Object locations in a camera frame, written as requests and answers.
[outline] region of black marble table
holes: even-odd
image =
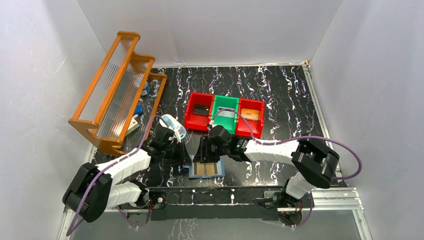
[[[190,93],[198,92],[263,101],[262,139],[283,140],[304,133],[323,136],[302,66],[170,67],[152,72],[168,76],[157,114],[175,116],[181,124]],[[142,126],[125,138],[124,151],[129,152],[140,143],[146,128],[159,83],[153,80],[149,85],[150,95],[139,101],[144,110],[138,117]],[[193,132],[185,137],[189,154],[196,153],[200,137],[201,134]],[[98,164],[114,158],[96,152],[93,161]],[[288,164],[236,162],[228,157],[224,157],[224,169],[224,177],[189,179],[188,169],[164,160],[130,178],[146,187],[283,186],[296,173]]]

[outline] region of gray wall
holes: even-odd
[[[91,146],[68,119],[104,57],[76,0],[0,1],[1,239],[57,238]]]
[[[155,66],[310,60],[342,0],[78,0],[108,50],[117,31]]]
[[[344,0],[311,62],[331,137],[363,158],[349,183],[375,240],[424,236],[423,43],[423,1]]]

